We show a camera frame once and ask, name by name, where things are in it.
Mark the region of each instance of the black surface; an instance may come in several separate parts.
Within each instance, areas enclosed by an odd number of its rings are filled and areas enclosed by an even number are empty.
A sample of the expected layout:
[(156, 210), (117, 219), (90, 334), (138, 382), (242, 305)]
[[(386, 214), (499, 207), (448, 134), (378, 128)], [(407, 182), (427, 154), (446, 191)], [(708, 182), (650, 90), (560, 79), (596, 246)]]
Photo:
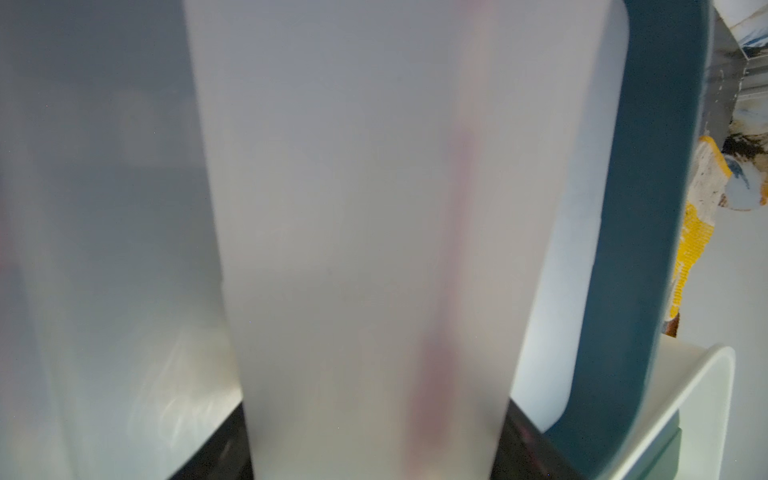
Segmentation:
[(568, 460), (528, 420), (513, 402), (509, 401), (502, 437), (493, 461), (491, 480), (558, 478), (582, 480)]
[[(170, 480), (253, 480), (243, 404)], [(491, 480), (583, 480), (568, 461), (509, 401)]]
[(253, 480), (242, 403), (170, 480)]

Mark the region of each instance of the teal curved frame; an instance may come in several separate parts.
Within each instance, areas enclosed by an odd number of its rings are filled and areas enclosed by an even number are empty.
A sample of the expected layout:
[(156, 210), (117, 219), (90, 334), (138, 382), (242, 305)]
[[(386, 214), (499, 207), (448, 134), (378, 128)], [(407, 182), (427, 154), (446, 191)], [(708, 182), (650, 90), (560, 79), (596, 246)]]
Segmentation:
[(629, 48), (571, 397), (547, 432), (587, 478), (627, 438), (666, 306), (713, 11), (706, 0), (624, 0)]

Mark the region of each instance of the yellow mesh material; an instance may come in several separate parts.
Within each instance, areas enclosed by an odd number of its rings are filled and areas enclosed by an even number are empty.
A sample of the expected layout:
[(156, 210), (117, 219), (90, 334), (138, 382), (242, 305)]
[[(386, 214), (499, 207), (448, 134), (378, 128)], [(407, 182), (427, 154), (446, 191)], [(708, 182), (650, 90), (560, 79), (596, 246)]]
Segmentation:
[(677, 246), (677, 259), (674, 264), (674, 277), (677, 278), (677, 282), (672, 293), (670, 318), (677, 316), (677, 313), (680, 311), (683, 287), (686, 280), (688, 280), (690, 268), (701, 257), (704, 247), (710, 241), (714, 230), (715, 227), (713, 225), (704, 223), (698, 217), (696, 207), (686, 202), (683, 229), (680, 232), (680, 244)]
[(677, 246), (677, 258), (672, 276), (672, 297), (669, 303), (669, 319), (680, 312), (683, 288), (690, 268), (696, 263), (714, 231), (714, 212), (720, 202), (725, 184), (731, 176), (730, 168), (711, 137), (699, 138), (694, 154), (695, 175), (688, 187)]

